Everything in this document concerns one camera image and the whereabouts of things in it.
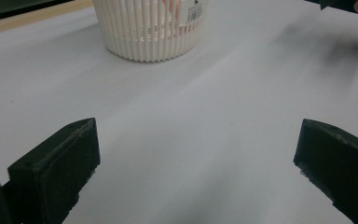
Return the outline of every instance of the wooden strip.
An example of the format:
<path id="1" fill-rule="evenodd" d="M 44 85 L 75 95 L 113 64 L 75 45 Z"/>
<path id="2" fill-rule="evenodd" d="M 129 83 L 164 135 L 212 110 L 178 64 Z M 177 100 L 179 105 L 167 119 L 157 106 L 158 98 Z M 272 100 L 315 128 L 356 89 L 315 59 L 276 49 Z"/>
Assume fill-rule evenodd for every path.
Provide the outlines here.
<path id="1" fill-rule="evenodd" d="M 0 20 L 0 32 L 92 6 L 92 0 L 75 0 L 54 7 L 46 7 L 18 16 L 5 18 Z"/>

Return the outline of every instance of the barcode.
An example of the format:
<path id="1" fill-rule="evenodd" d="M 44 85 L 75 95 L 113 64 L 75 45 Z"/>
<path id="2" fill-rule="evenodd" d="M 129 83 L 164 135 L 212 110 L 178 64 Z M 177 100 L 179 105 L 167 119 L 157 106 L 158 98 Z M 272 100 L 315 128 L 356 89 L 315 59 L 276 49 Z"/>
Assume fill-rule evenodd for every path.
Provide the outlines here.
<path id="1" fill-rule="evenodd" d="M 188 13 L 187 24 L 191 23 L 192 21 L 196 21 L 201 17 L 201 15 L 202 15 L 202 5 L 198 5 Z"/>

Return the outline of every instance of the white basket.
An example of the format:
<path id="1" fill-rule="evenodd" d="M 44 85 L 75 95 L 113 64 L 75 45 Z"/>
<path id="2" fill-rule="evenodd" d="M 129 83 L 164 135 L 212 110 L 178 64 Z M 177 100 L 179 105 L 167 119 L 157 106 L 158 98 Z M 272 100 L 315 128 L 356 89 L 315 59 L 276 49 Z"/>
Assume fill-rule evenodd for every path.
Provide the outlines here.
<path id="1" fill-rule="evenodd" d="M 115 54 L 159 62 L 194 48 L 209 0 L 93 0 L 103 41 Z"/>

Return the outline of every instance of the white label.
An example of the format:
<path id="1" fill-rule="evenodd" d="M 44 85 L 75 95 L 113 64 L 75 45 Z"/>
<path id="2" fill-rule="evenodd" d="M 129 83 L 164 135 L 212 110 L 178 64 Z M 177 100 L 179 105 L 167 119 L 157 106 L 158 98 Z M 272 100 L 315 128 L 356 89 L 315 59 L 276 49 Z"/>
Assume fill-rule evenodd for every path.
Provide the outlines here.
<path id="1" fill-rule="evenodd" d="M 187 26 L 202 16 L 202 0 L 182 0 L 180 25 Z"/>

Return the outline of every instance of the white table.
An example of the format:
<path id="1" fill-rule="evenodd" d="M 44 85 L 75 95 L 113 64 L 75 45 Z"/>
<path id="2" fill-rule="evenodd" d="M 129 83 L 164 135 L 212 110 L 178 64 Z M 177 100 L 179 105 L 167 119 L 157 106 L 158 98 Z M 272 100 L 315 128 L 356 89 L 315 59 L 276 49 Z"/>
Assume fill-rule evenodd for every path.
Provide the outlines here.
<path id="1" fill-rule="evenodd" d="M 214 0 L 164 63 L 103 46 L 92 7 L 0 33 L 0 182 L 95 117 L 102 164 L 66 224 L 351 223 L 292 163 L 302 119 L 358 136 L 358 15 Z"/>

